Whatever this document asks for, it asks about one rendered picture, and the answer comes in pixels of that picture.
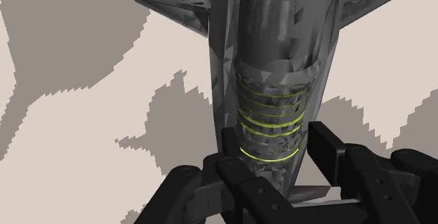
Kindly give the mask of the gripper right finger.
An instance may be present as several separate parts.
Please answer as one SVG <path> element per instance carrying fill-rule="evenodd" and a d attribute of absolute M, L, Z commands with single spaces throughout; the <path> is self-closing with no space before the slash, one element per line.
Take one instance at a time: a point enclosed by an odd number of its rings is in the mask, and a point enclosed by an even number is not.
<path fill-rule="evenodd" d="M 332 186 L 360 198 L 373 224 L 438 224 L 438 159 L 408 148 L 384 158 L 320 121 L 309 123 L 307 152 Z"/>

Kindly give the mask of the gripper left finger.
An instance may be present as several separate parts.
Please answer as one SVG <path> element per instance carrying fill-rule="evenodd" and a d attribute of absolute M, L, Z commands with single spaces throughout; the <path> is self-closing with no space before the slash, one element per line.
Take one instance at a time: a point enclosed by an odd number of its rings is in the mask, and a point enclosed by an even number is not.
<path fill-rule="evenodd" d="M 134 224 L 200 224 L 234 208 L 232 224 L 245 224 L 244 209 L 256 224 L 286 224 L 295 209 L 263 177 L 254 176 L 237 158 L 233 128 L 221 131 L 223 151 L 204 159 L 202 169 L 172 169 Z"/>

